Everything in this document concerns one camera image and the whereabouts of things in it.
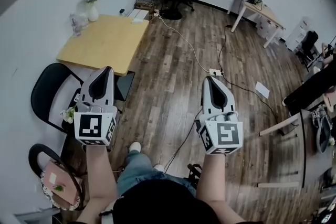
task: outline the baseboard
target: baseboard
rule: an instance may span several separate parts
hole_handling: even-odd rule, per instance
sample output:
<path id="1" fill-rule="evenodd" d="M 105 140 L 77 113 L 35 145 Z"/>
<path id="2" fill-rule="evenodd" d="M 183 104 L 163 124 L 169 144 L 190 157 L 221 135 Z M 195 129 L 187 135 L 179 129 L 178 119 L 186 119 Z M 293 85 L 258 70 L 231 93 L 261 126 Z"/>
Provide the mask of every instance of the baseboard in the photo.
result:
<path id="1" fill-rule="evenodd" d="M 218 7 L 218 6 L 215 6 L 215 5 L 213 5 L 213 4 L 210 4 L 210 3 L 207 3 L 207 2 L 204 2 L 204 1 L 200 1 L 200 0 L 190 0 L 190 1 L 191 1 L 191 2 L 199 3 L 199 4 L 202 4 L 202 5 L 204 5 L 204 6 L 211 7 L 211 8 L 215 8 L 215 9 L 217 9 L 217 10 L 220 10 L 220 11 L 222 11 L 222 12 L 227 13 L 227 9 L 224 9 L 224 8 L 221 8 L 221 7 Z M 232 14 L 233 16 L 235 16 L 235 17 L 238 17 L 238 14 L 236 14 L 236 13 L 234 13 L 234 12 L 230 12 L 230 15 L 231 15 L 231 14 Z M 256 22 L 254 22 L 254 21 L 252 21 L 252 20 L 249 20 L 249 19 L 247 19 L 247 18 L 245 18 L 245 17 L 242 17 L 242 19 L 244 19 L 245 21 L 249 22 L 249 23 L 252 24 L 253 26 L 256 26 L 256 25 L 257 25 Z"/>

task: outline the white vase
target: white vase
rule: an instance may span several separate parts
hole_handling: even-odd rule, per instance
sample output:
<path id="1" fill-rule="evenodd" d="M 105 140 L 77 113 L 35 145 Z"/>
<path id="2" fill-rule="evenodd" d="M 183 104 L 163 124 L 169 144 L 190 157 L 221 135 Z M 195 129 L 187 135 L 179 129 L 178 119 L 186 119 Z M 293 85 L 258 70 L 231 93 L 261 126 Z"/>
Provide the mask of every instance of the white vase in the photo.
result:
<path id="1" fill-rule="evenodd" d="M 88 19 L 90 22 L 95 22 L 96 20 L 98 20 L 99 13 L 94 3 L 87 4 L 87 12 L 88 12 Z"/>

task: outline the sneaker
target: sneaker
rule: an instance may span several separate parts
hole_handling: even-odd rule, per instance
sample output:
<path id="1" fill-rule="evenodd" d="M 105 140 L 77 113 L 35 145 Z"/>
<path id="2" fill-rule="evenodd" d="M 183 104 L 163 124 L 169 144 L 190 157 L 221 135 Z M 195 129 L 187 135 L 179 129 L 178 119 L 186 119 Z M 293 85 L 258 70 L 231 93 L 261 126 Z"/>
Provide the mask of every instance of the sneaker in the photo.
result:
<path id="1" fill-rule="evenodd" d="M 130 148 L 129 148 L 128 152 L 131 152 L 131 151 L 140 152 L 141 151 L 140 143 L 139 142 L 133 142 L 132 145 L 130 145 Z"/>
<path id="2" fill-rule="evenodd" d="M 158 170 L 158 171 L 160 171 L 160 172 L 163 172 L 164 167 L 163 167 L 161 164 L 156 164 L 156 165 L 154 166 L 154 169 L 156 169 L 156 170 Z"/>

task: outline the white desk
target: white desk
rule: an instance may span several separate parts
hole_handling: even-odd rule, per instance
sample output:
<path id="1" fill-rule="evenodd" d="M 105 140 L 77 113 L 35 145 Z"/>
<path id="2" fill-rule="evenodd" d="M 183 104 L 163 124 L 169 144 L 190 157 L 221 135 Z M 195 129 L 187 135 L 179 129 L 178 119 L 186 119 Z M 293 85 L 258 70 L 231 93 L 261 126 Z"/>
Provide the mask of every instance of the white desk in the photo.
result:
<path id="1" fill-rule="evenodd" d="M 231 5 L 230 5 L 230 8 L 229 10 L 227 11 L 228 14 L 230 14 L 234 4 L 236 1 L 241 1 L 241 0 L 232 0 L 231 2 Z M 244 12 L 246 9 L 254 12 L 254 13 L 257 13 L 261 16 L 264 16 L 266 17 L 268 20 L 270 20 L 271 22 L 273 22 L 277 27 L 277 29 L 275 30 L 275 32 L 273 33 L 273 35 L 271 36 L 271 38 L 265 42 L 264 44 L 264 48 L 266 48 L 270 42 L 275 38 L 276 34 L 278 33 L 278 31 L 280 31 L 283 27 L 283 25 L 281 24 L 281 22 L 279 21 L 279 19 L 275 16 L 275 14 L 273 13 L 273 11 L 271 10 L 270 7 L 268 7 L 267 5 L 263 4 L 263 2 L 261 3 L 258 3 L 256 5 L 252 5 L 251 3 L 247 2 L 247 1 L 241 1 L 241 10 L 238 14 L 238 17 L 235 21 L 235 23 L 233 24 L 233 27 L 231 29 L 231 32 L 234 32 L 240 19 L 242 18 Z"/>

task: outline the wooden floor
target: wooden floor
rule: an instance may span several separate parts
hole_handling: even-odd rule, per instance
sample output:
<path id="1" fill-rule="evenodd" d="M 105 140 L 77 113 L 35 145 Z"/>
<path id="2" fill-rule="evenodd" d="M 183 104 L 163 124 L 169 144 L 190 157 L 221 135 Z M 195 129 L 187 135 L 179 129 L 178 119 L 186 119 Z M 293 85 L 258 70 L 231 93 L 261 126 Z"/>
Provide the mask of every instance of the wooden floor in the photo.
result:
<path id="1" fill-rule="evenodd" d="M 205 69 L 218 69 L 225 26 L 232 25 L 235 17 L 201 4 L 194 3 L 194 6 L 195 12 L 185 8 L 181 20 L 166 22 L 194 45 Z M 226 30 L 226 45 L 220 62 L 229 81 L 251 90 L 257 81 L 264 84 L 270 90 L 270 97 L 263 100 L 273 108 L 277 121 L 282 121 L 288 117 L 288 111 L 281 106 L 281 101 L 300 85 L 306 71 L 284 45 L 270 45 L 264 49 L 263 43 L 255 27 L 240 22 L 234 33 Z M 117 169 L 123 165 L 133 141 L 142 144 L 142 152 L 149 156 L 153 165 L 165 166 L 201 108 L 202 82 L 207 74 L 198 66 L 188 44 L 158 19 L 150 22 L 130 69 L 136 75 L 127 102 L 117 103 L 124 112 L 114 133 L 111 166 Z M 294 173 L 301 167 L 298 140 L 259 137 L 259 131 L 276 123 L 270 109 L 254 94 L 224 84 L 235 97 L 245 137 L 243 148 L 226 158 L 229 205 L 250 221 L 299 223 L 309 218 L 318 206 L 318 181 L 304 189 L 256 188 L 258 182 L 285 182 L 297 176 Z M 83 167 L 85 158 L 81 149 L 72 148 L 73 151 L 81 156 L 77 161 Z M 193 128 L 168 173 L 187 176 L 188 163 L 202 164 L 204 154 L 204 146 Z"/>

